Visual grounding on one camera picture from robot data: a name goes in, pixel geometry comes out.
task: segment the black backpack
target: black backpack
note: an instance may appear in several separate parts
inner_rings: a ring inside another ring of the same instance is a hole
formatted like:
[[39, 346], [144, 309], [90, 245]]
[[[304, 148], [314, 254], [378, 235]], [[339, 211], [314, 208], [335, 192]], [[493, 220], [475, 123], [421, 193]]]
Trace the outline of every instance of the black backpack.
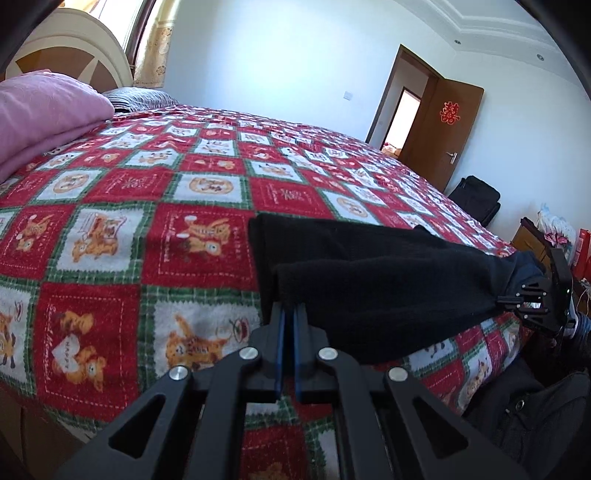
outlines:
[[486, 227], [501, 208], [501, 194], [480, 179], [470, 175], [462, 179], [449, 196], [464, 212]]
[[465, 419], [532, 480], [588, 479], [590, 385], [585, 371], [545, 388], [518, 357], [476, 392]]

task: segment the white wall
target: white wall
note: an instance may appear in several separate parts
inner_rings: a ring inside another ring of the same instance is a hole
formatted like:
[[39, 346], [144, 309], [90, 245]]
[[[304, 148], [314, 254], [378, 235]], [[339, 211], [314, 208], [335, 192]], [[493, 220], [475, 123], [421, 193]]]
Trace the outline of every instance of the white wall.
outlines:
[[485, 89], [448, 191], [471, 174], [498, 189], [490, 229], [506, 240], [542, 202], [591, 228], [591, 102], [580, 85], [503, 57], [456, 54], [394, 0], [186, 0], [165, 90], [365, 140], [400, 44]]
[[400, 44], [435, 69], [454, 56], [393, 0], [186, 0], [164, 89], [365, 140]]
[[511, 240], [546, 202], [578, 231], [591, 228], [591, 101], [580, 86], [529, 64], [458, 53], [454, 78], [484, 88], [447, 193], [474, 175], [501, 193], [489, 229]]
[[406, 87], [415, 95], [422, 96], [428, 80], [429, 75], [410, 65], [409, 62], [400, 59], [398, 65], [396, 65], [396, 71], [394, 72], [390, 90], [386, 95], [384, 107], [379, 114], [378, 123], [369, 139], [369, 145], [375, 148], [382, 148], [382, 142], [386, 137], [386, 133], [388, 133], [388, 127], [394, 116], [398, 100], [400, 100], [400, 96], [402, 95], [402, 90]]

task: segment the door frame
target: door frame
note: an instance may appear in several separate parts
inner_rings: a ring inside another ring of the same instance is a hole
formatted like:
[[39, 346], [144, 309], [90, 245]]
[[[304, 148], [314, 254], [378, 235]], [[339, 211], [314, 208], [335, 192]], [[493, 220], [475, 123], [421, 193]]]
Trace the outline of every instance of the door frame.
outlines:
[[[437, 80], [443, 78], [443, 75], [441, 75], [437, 70], [435, 70], [433, 67], [431, 67], [421, 57], [416, 55], [409, 48], [406, 48], [404, 45], [400, 44], [400, 47], [398, 48], [398, 53], [396, 54], [396, 59], [394, 60], [394, 64], [392, 65], [392, 70], [390, 71], [390, 77], [388, 77], [388, 81], [386, 82], [386, 87], [384, 88], [384, 92], [382, 94], [382, 99], [380, 100], [380, 103], [378, 105], [378, 109], [376, 110], [374, 121], [371, 124], [367, 138], [365, 139], [366, 143], [369, 143], [369, 140], [371, 140], [371, 137], [374, 134], [375, 127], [378, 124], [379, 116], [382, 113], [382, 109], [384, 108], [384, 104], [386, 103], [386, 97], [388, 96], [388, 92], [390, 91], [390, 88], [392, 87], [392, 82], [394, 81], [394, 75], [396, 74], [396, 69], [397, 69], [398, 65], [400, 64], [400, 60], [402, 60], [402, 59], [405, 60], [406, 62], [408, 62], [410, 65], [417, 68], [418, 70], [421, 70], [423, 73], [428, 75], [429, 78], [436, 77]], [[389, 121], [390, 126], [392, 126], [392, 121], [394, 120], [394, 115], [396, 114], [397, 109], [398, 109], [398, 104], [396, 105], [396, 109], [394, 110], [394, 113], [392, 114], [392, 118]]]

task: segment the patterned curtain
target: patterned curtain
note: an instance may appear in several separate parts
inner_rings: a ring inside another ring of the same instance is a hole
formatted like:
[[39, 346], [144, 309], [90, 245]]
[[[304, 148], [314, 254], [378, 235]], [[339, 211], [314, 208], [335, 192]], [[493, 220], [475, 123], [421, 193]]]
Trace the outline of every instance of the patterned curtain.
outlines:
[[164, 85], [168, 49], [181, 0], [158, 0], [139, 44], [134, 85], [161, 88]]
[[99, 0], [65, 0], [60, 7], [75, 8], [90, 13], [97, 3], [99, 3]]

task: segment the red and white checkered blanket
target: red and white checkered blanket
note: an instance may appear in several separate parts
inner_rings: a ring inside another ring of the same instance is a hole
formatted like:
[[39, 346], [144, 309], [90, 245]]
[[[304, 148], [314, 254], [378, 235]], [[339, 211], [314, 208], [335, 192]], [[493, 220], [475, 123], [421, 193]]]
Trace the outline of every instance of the red and white checkered blanket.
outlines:
[[[188, 106], [117, 116], [0, 186], [4, 386], [87, 439], [172, 365], [208, 367], [246, 345], [260, 324], [246, 234], [257, 212], [423, 225], [491, 254], [513, 251], [397, 160], [345, 135]], [[523, 341], [504, 315], [399, 363], [462, 412]], [[288, 394], [249, 406], [241, 478], [335, 469], [329, 409]]]

